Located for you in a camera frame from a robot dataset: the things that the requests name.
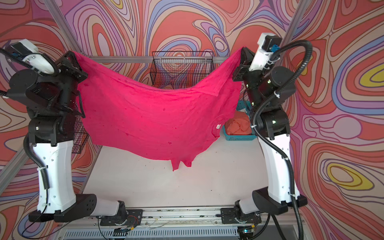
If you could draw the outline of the teal plastic basket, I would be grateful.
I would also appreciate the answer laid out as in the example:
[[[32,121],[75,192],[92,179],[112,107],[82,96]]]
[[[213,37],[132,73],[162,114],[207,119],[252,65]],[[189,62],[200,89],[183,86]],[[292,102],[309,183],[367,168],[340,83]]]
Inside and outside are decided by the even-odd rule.
[[[245,112],[250,119],[250,110],[251,110],[251,104],[249,101],[238,101],[235,111]],[[227,141],[253,141],[257,138],[253,130],[251,135],[245,135],[245,136],[227,135],[225,133],[225,125],[223,126],[223,133]]]

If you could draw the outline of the magenta t shirt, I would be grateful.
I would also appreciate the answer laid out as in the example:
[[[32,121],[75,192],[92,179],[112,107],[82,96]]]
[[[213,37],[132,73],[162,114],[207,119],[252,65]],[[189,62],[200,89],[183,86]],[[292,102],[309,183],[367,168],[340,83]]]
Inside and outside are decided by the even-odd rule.
[[[79,85],[83,125],[97,145],[192,165],[235,115],[241,83],[233,81],[241,51],[190,88],[158,89],[76,54],[88,78]]]

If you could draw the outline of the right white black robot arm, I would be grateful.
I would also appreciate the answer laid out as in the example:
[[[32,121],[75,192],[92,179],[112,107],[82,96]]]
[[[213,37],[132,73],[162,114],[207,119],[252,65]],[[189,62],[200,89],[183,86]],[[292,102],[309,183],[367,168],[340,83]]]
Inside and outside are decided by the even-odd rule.
[[[267,187],[235,203],[239,219],[256,213],[281,215],[289,207],[297,211],[308,203],[295,182],[289,149],[290,121],[282,104],[296,92],[295,81],[308,65],[313,46],[309,41],[295,41],[282,47],[281,42],[282,38],[274,34],[262,33],[255,53],[242,48],[241,63],[233,74],[233,81],[246,87],[251,129],[262,148],[268,176]],[[276,66],[285,51],[296,47],[304,47],[305,56],[294,72]]]

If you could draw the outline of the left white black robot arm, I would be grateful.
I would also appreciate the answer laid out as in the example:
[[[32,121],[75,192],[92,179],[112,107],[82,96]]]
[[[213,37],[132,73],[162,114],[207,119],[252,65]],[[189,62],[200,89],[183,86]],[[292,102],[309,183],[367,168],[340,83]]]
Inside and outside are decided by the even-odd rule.
[[[128,218],[124,202],[74,192],[71,158],[76,121],[85,117],[78,85],[88,76],[75,54],[69,51],[53,61],[26,39],[1,53],[24,67],[1,95],[26,106],[31,119],[23,148],[37,165],[39,203],[29,221],[69,223],[91,216],[107,225],[124,224]]]

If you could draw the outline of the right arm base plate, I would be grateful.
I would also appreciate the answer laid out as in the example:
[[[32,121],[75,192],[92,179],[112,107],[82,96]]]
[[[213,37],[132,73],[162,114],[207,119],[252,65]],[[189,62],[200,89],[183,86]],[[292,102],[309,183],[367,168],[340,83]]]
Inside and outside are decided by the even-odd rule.
[[[220,213],[216,214],[221,218],[223,224],[255,224],[258,225],[262,222],[260,214],[250,213],[241,214],[235,208],[221,208]]]

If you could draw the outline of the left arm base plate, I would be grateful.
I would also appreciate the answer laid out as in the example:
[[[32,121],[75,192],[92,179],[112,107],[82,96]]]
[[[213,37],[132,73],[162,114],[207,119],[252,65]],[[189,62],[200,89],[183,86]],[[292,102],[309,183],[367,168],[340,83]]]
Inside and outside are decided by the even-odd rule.
[[[101,226],[137,226],[141,224],[143,217],[142,209],[127,209],[122,216],[101,217]]]

